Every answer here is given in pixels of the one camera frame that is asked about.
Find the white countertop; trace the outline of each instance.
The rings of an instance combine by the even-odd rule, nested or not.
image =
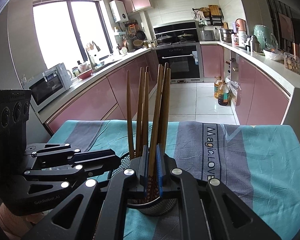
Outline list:
[[[123,56],[121,60],[101,69],[99,72],[96,72],[91,75],[91,77],[88,77],[84,80],[79,79],[78,82],[75,82],[69,90],[61,94],[59,97],[54,99],[52,102],[50,102],[45,108],[43,108],[39,113],[37,114],[40,121],[44,123],[51,117],[58,109],[60,109],[66,102],[68,102],[71,98],[76,96],[78,93],[80,93],[82,90],[84,90],[86,87],[91,85],[92,83],[96,82],[106,74],[110,73],[114,69],[122,66],[123,64],[126,64],[127,62],[135,59],[136,57],[139,57],[147,52],[151,51],[151,49],[138,49],[135,52],[129,52],[127,55]]]
[[[255,52],[247,52],[246,50],[240,49],[231,43],[221,41],[200,41],[200,44],[218,44],[234,51],[262,69],[291,95],[295,88],[300,88],[300,75],[286,69],[282,63],[266,59],[265,56],[259,55]]]

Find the oven door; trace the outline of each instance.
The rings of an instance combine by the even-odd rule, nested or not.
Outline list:
[[[196,46],[175,47],[157,50],[159,63],[169,63],[171,79],[200,78]]]
[[[35,111],[41,110],[57,96],[65,91],[61,78],[56,70],[47,71],[29,86],[32,91],[31,105]]]

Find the white appliance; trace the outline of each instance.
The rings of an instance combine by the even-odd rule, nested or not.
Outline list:
[[[123,2],[113,0],[110,2],[110,8],[113,14],[114,21],[116,23],[123,23],[129,21]]]
[[[36,75],[23,88],[32,91],[30,103],[34,111],[38,112],[53,99],[67,91],[71,85],[72,82],[65,64],[60,63]]]

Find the built-in oven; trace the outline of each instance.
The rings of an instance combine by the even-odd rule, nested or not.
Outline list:
[[[173,44],[157,48],[159,63],[169,63],[171,83],[203,82],[200,44]]]
[[[30,103],[33,109],[38,112],[48,103],[67,91],[72,85],[66,67],[60,63],[51,69],[36,75],[28,81],[24,89],[32,92]]]

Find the window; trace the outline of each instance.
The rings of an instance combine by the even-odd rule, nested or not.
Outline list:
[[[99,59],[113,53],[98,1],[58,1],[33,7],[39,46],[48,69],[89,61],[86,46],[94,41]]]

